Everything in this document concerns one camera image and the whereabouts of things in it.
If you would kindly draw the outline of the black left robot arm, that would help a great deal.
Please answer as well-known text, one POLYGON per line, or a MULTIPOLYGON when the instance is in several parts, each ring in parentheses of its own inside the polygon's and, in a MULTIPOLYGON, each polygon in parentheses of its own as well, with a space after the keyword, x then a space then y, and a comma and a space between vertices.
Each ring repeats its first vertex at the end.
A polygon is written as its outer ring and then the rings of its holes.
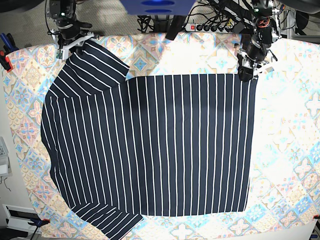
POLYGON ((281 10, 272 0, 253 0, 253 35, 245 49, 237 52, 238 76, 243 82, 258 78, 263 66, 269 64, 267 54, 271 53, 272 44, 282 38, 281 10))

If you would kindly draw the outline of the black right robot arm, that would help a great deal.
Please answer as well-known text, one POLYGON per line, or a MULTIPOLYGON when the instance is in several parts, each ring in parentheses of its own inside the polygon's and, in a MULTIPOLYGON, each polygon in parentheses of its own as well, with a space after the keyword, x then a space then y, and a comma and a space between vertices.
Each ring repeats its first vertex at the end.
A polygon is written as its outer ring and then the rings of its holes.
POLYGON ((100 35, 89 29, 92 24, 81 22, 76 15, 76 0, 45 1, 44 19, 53 20, 56 29, 48 29, 47 34, 55 44, 55 57, 65 61, 70 53, 82 53, 85 41, 98 39, 100 35))

